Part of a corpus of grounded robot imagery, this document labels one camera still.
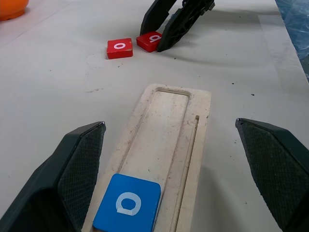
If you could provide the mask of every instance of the blue square tile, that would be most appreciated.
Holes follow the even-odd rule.
[[[115,174],[93,226],[104,232],[151,232],[160,195],[158,183]]]

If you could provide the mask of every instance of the orange ball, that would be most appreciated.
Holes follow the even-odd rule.
[[[0,21],[22,16],[28,3],[29,0],[0,0]]]

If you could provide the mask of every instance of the white number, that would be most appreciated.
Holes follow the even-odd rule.
[[[121,203],[124,199],[133,200],[135,202],[135,207],[133,209],[124,209],[121,205]],[[126,214],[126,215],[129,215],[129,216],[136,215],[140,210],[140,206],[141,206],[140,197],[133,192],[122,193],[116,201],[117,213]]]
[[[161,39],[161,37],[159,35],[153,35],[153,36],[150,36],[149,39],[150,39],[150,42],[153,43],[153,42]]]
[[[115,49],[122,49],[122,48],[124,48],[125,46],[126,46],[125,43],[117,43],[117,44],[115,44],[114,48],[115,48]]]

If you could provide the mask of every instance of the red block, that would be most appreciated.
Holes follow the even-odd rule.
[[[133,56],[132,39],[120,39],[107,41],[107,57],[108,59],[117,59]]]
[[[136,38],[136,43],[147,52],[153,52],[158,47],[162,35],[156,31],[149,32]]]

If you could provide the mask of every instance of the table surface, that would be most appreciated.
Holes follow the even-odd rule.
[[[30,0],[0,23],[0,216],[67,132],[100,120],[103,175],[139,97],[158,83],[212,92],[192,231],[279,232],[235,128],[252,118],[309,146],[308,83],[275,1],[217,0],[162,53],[135,43],[151,4]],[[121,38],[133,39],[134,56],[107,60],[107,41]]]

